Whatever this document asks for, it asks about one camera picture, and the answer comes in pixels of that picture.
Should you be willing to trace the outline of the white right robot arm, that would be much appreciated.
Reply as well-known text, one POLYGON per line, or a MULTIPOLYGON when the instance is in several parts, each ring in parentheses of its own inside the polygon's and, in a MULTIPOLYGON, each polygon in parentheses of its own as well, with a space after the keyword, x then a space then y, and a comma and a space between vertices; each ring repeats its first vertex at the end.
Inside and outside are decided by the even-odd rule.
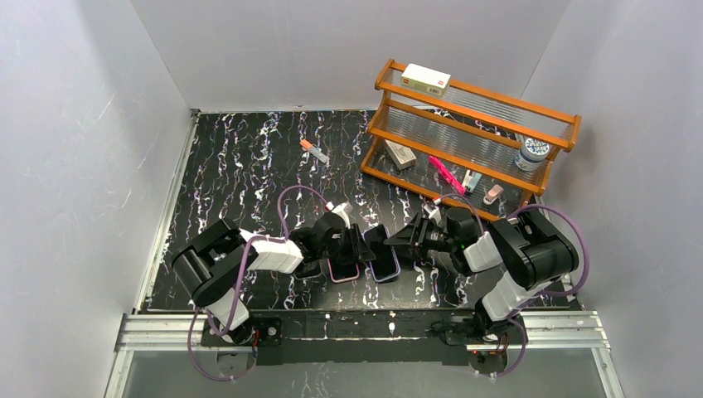
POLYGON ((383 243, 407 249, 416 259, 431 251, 446 253, 465 275, 504 269, 463 322, 466 334, 476 339, 508 329, 521 307, 583 263, 575 245, 534 206, 487 226, 467 207, 451 207, 439 217, 419 212, 383 243))

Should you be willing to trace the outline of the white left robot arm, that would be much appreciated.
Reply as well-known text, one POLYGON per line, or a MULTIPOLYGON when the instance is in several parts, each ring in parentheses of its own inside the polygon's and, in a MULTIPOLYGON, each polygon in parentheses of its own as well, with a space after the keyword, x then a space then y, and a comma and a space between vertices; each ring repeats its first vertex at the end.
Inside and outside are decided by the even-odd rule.
POLYGON ((341 212, 327 211, 312 226, 283 237, 257 235, 232 220, 219 220, 172 253, 166 265, 221 337, 249 318, 241 298, 247 271, 293 274, 321 260, 350 268, 375 257, 356 224, 341 212))

